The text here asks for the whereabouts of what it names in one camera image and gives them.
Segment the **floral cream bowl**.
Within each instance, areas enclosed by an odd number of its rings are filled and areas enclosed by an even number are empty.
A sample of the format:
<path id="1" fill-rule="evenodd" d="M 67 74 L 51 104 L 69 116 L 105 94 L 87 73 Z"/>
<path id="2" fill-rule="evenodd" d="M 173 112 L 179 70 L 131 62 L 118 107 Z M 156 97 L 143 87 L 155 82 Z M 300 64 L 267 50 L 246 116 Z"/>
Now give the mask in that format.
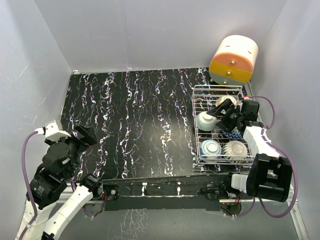
<path id="1" fill-rule="evenodd" d="M 231 95 L 223 95 L 221 96 L 220 98 L 218 98 L 215 102 L 215 106 L 218 107 L 219 105 L 221 105 L 225 100 L 231 100 L 231 102 L 237 106 L 238 105 L 238 102 L 237 102 L 237 99 Z"/>

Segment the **blue white patterned bowl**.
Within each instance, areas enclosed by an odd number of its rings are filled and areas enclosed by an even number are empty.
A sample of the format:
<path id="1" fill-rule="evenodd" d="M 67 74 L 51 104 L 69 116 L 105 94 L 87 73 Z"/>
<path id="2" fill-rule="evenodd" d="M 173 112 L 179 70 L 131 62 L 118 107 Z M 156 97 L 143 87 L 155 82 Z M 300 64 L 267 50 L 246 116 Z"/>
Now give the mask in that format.
<path id="1" fill-rule="evenodd" d="M 199 150 L 202 159 L 218 160 L 222 157 L 222 147 L 213 139 L 201 142 Z"/>

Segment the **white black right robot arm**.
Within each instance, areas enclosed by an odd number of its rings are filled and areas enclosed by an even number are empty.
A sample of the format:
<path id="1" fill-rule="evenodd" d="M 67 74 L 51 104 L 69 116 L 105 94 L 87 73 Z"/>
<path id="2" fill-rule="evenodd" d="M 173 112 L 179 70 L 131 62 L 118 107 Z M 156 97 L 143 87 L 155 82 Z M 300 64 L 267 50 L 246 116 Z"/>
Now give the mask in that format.
<path id="1" fill-rule="evenodd" d="M 223 185 L 223 194 L 233 199 L 240 193 L 251 197 L 285 202 L 288 199 L 293 174 L 292 166 L 282 153 L 271 146 L 265 127 L 258 121 L 260 104 L 243 100 L 236 106 L 225 99 L 218 107 L 207 112 L 217 118 L 217 127 L 231 132 L 237 129 L 248 144 L 254 157 L 248 174 L 229 173 Z"/>

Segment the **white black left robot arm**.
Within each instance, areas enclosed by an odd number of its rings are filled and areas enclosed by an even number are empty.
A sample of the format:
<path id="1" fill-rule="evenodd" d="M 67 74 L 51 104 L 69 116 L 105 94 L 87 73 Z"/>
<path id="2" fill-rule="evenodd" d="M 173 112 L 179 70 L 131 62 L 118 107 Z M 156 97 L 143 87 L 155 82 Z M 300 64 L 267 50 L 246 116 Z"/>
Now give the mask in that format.
<path id="1" fill-rule="evenodd" d="M 103 183 L 93 174 L 87 174 L 74 184 L 71 196 L 62 207 L 51 215 L 53 208 L 67 188 L 67 182 L 80 165 L 80 155 L 97 144 L 93 127 L 76 125 L 77 135 L 63 130 L 59 121 L 51 121 L 35 129 L 24 140 L 21 151 L 21 167 L 26 186 L 24 213 L 17 240 L 58 240 L 75 215 L 90 200 L 103 195 Z M 49 146 L 42 157 L 32 180 L 28 179 L 26 149 L 28 141 L 35 135 L 43 135 Z"/>

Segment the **celadon green bowl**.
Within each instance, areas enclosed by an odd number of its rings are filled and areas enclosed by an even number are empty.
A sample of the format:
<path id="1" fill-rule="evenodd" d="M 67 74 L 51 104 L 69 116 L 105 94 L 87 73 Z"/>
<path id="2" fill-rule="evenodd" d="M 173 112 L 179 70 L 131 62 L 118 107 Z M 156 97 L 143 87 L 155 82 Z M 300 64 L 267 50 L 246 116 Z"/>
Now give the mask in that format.
<path id="1" fill-rule="evenodd" d="M 214 130 L 217 122 L 218 119 L 215 116 L 207 114 L 206 111 L 202 111 L 196 116 L 197 128 L 205 132 Z"/>

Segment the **white bowl black striped outside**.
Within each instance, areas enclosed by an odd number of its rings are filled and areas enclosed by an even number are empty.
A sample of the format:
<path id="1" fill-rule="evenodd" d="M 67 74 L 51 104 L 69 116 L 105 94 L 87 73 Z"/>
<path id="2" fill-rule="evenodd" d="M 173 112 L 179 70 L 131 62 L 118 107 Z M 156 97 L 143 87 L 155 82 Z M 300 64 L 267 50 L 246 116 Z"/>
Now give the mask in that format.
<path id="1" fill-rule="evenodd" d="M 222 154 L 227 160 L 243 161 L 248 155 L 247 147 L 244 143 L 238 140 L 227 142 L 222 148 Z"/>

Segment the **red patterned bowl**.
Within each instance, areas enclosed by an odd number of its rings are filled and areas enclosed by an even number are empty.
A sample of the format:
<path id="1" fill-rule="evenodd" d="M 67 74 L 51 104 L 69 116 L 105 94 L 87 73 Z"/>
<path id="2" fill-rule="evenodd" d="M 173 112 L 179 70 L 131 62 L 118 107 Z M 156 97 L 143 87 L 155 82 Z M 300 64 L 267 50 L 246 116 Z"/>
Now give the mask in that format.
<path id="1" fill-rule="evenodd" d="M 230 141 L 240 141 L 243 139 L 243 136 L 237 127 L 235 127 L 232 131 L 222 130 L 221 134 Z"/>

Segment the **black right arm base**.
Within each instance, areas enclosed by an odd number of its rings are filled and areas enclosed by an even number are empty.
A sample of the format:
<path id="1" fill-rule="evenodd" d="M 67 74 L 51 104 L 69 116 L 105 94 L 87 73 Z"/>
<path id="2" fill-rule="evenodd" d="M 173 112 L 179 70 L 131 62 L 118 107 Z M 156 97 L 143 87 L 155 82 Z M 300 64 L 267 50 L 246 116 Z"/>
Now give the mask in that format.
<path id="1" fill-rule="evenodd" d="M 226 190 L 225 185 L 208 183 L 196 192 L 197 196 L 204 196 L 208 200 L 231 200 L 232 203 L 238 203 L 241 200 L 251 200 L 253 197 L 247 194 L 229 192 Z"/>

